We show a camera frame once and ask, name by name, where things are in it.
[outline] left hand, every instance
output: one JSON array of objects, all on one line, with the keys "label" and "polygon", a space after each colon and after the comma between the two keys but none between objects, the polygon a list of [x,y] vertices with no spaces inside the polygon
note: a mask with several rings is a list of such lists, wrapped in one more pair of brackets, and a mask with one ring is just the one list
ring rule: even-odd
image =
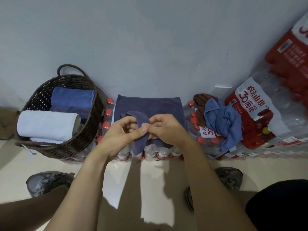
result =
[{"label": "left hand", "polygon": [[132,116],[126,116],[114,122],[94,151],[105,157],[107,161],[113,160],[129,142],[147,133],[148,128],[145,124],[136,129],[136,122],[136,118]]}]

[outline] wicker basket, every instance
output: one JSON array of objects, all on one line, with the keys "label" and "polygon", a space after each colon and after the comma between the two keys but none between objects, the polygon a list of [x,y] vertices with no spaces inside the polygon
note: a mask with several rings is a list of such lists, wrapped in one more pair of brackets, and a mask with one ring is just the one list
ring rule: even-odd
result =
[{"label": "wicker basket", "polygon": [[[84,76],[77,74],[60,75],[60,70],[66,66],[78,69]],[[30,138],[21,137],[17,134],[18,141],[15,145],[20,147],[25,146],[29,149],[36,150],[49,158],[65,159],[81,152],[93,141],[104,107],[102,100],[98,95],[96,85],[86,75],[86,73],[83,72],[82,69],[74,65],[65,64],[58,68],[57,73],[57,77],[48,80],[33,93],[32,97],[28,100],[22,111],[49,111],[51,107],[51,95],[54,88],[57,86],[73,89],[94,90],[95,95],[92,108],[85,125],[77,135],[62,144],[33,142],[30,141]]]}]

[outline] basket handle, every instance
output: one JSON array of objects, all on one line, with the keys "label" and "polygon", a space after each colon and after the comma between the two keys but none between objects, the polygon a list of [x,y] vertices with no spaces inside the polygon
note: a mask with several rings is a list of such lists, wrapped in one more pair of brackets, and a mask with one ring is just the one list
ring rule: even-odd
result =
[{"label": "basket handle", "polygon": [[61,70],[63,67],[66,67],[66,66],[73,67],[73,68],[79,70],[79,71],[84,75],[84,77],[90,79],[89,76],[87,76],[87,74],[86,74],[82,69],[80,69],[78,66],[74,66],[74,65],[71,65],[71,64],[64,64],[64,65],[59,66],[59,68],[58,68],[58,70],[57,70],[58,77],[61,77],[61,75],[60,75],[60,70]]}]

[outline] gray shoe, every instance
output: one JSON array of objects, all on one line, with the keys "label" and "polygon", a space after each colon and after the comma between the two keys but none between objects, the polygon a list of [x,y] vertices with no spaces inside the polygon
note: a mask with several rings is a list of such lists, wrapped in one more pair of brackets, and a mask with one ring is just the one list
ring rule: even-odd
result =
[{"label": "gray shoe", "polygon": [[74,174],[57,171],[41,172],[32,175],[26,181],[27,189],[32,197],[46,194],[60,185],[71,186]]},{"label": "gray shoe", "polygon": [[[243,181],[243,173],[237,169],[232,167],[220,167],[214,170],[220,181],[223,185],[231,190],[239,190],[242,181]],[[190,187],[188,187],[184,192],[184,197],[188,208],[194,212],[193,209],[193,199],[190,192]]]},{"label": "gray shoe", "polygon": [[243,182],[243,173],[232,167],[220,167],[214,170],[225,187],[231,190],[240,190]]}]

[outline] hand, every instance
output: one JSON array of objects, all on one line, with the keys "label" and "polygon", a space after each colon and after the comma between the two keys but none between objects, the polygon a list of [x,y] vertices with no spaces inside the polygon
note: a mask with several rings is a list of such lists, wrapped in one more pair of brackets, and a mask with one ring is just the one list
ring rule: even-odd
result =
[{"label": "hand", "polygon": [[180,148],[183,143],[190,140],[190,135],[179,124],[172,114],[157,114],[151,117],[150,124],[144,124],[148,128],[150,138],[160,138],[165,143]]},{"label": "hand", "polygon": [[139,129],[136,128],[136,125],[136,118],[132,116],[127,116],[114,122],[96,146],[95,151],[102,157],[106,157],[108,161],[113,160],[129,142],[142,137],[148,132],[145,124],[142,124]]}]

